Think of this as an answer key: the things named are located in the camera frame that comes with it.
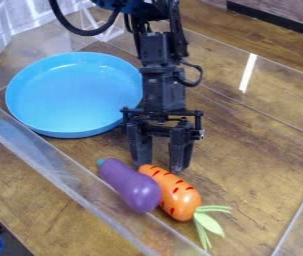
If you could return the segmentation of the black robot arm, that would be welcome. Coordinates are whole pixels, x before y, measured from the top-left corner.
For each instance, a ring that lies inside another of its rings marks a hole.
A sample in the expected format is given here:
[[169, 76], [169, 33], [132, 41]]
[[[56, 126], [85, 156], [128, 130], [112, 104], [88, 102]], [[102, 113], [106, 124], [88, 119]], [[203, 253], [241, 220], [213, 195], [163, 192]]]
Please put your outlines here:
[[143, 101], [123, 108], [123, 129], [137, 166], [152, 162], [152, 138], [168, 139], [169, 171], [183, 171], [191, 161], [193, 142], [204, 136], [203, 112], [185, 108], [188, 81], [187, 40], [180, 22], [179, 0], [92, 0], [115, 15], [124, 15], [141, 62]]

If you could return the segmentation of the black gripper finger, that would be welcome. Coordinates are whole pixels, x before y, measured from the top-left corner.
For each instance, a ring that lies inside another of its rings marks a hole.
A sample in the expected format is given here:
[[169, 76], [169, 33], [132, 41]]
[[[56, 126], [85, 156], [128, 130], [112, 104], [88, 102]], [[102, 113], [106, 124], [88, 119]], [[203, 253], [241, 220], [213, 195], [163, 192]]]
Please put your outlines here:
[[152, 136], [135, 123], [127, 125], [127, 136], [133, 164], [136, 166], [149, 164], [152, 161]]
[[169, 171], [181, 172], [189, 165], [193, 148], [191, 130], [185, 127], [175, 127], [169, 132]]

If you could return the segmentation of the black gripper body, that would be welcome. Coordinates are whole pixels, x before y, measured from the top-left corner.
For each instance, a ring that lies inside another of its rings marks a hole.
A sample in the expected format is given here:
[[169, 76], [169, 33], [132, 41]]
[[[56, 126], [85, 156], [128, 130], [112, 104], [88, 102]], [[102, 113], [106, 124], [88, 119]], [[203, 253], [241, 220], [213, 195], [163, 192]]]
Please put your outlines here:
[[129, 138], [140, 136], [173, 137], [176, 140], [203, 138], [200, 110], [185, 108], [185, 89], [199, 85], [203, 70], [195, 81], [185, 79], [184, 69], [176, 66], [147, 66], [140, 69], [143, 99], [136, 108], [124, 107], [123, 129]]

